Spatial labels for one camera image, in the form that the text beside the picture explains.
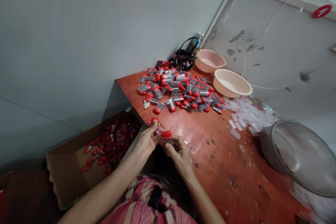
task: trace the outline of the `person's right hand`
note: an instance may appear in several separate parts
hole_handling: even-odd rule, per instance
[[[172,144],[174,146],[170,143],[164,145],[167,155],[172,158],[177,171],[184,180],[191,178],[194,175],[194,171],[191,164],[190,148],[185,144],[181,136],[173,136]]]

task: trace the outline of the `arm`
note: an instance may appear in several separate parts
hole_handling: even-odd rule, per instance
[[[191,165],[190,148],[185,145],[182,137],[175,136],[175,141],[173,143],[175,147],[179,150],[176,152],[174,147],[167,143],[165,148],[167,150],[168,156],[170,156],[174,162],[174,165],[183,178],[192,200],[196,206],[196,211],[203,224],[213,224],[213,223],[224,223],[225,221],[221,217],[215,205],[212,203],[211,199],[201,186],[198,181],[193,167]]]
[[[82,197],[59,221],[64,223],[96,223],[103,218],[139,174],[147,159],[158,144],[153,140],[155,123],[141,133],[134,151],[118,168]]]

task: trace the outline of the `red circular sign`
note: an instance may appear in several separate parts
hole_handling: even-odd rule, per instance
[[[327,15],[329,12],[331,12],[331,9],[333,7],[331,5],[324,5],[320,8],[318,8],[316,11],[313,12],[313,18],[322,18],[325,15]]]

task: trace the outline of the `black bag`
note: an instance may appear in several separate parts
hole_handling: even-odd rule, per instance
[[[190,51],[181,49],[184,43],[191,39],[197,40],[196,45],[194,45],[194,47]],[[191,38],[188,38],[185,42],[181,45],[180,49],[178,49],[173,54],[172,58],[169,60],[169,67],[170,68],[174,67],[177,71],[180,71],[180,70],[189,71],[195,65],[196,55],[194,53],[194,49],[198,45],[199,40],[196,37],[191,37]]]

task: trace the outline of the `hand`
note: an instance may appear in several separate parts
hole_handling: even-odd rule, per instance
[[[146,129],[140,134],[139,140],[135,146],[134,152],[144,155],[147,159],[157,146],[160,136],[155,135],[154,131],[158,128],[158,124],[154,123],[152,127]]]
[[[171,157],[174,165],[184,180],[188,180],[194,176],[193,167],[191,165],[190,148],[185,144],[181,136],[173,136],[173,142],[166,143],[167,156]]]

